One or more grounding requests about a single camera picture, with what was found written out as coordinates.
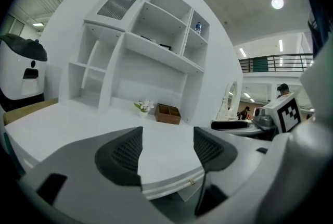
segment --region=white vase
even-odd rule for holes
[[[139,117],[141,118],[146,118],[148,115],[148,112],[142,112],[142,111],[139,111]]]

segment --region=black metal railing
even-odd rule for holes
[[[271,55],[239,60],[243,73],[303,72],[312,66],[312,54]]]

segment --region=fluorescent light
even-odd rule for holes
[[[243,54],[243,57],[246,57],[246,53],[244,52],[243,48],[240,48],[239,50]]]
[[[281,9],[283,8],[285,2],[283,0],[272,0],[272,6],[275,9]]]
[[[283,52],[283,42],[282,42],[282,40],[279,40],[279,44],[280,44],[280,52]]]

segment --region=wooden box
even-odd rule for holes
[[[181,114],[176,107],[157,104],[155,118],[157,122],[179,125]]]

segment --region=white desk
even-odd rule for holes
[[[180,125],[156,122],[154,115],[139,118],[131,111],[134,106],[120,99],[112,101],[112,109],[102,116],[89,115],[77,108],[55,104],[26,117],[5,128],[14,151],[26,171],[42,162],[57,149],[82,139],[112,131],[143,126],[143,151],[139,158],[138,174],[141,176],[143,193],[148,199],[159,198],[190,186],[190,179],[198,181],[204,175],[201,163],[193,148],[193,127],[181,121]],[[226,134],[226,141],[234,136]],[[248,140],[255,147],[268,148],[270,142]],[[264,155],[253,151],[249,156],[239,155],[247,164],[253,160],[255,170]],[[243,170],[242,160],[239,169]],[[236,181],[236,191],[252,170]]]

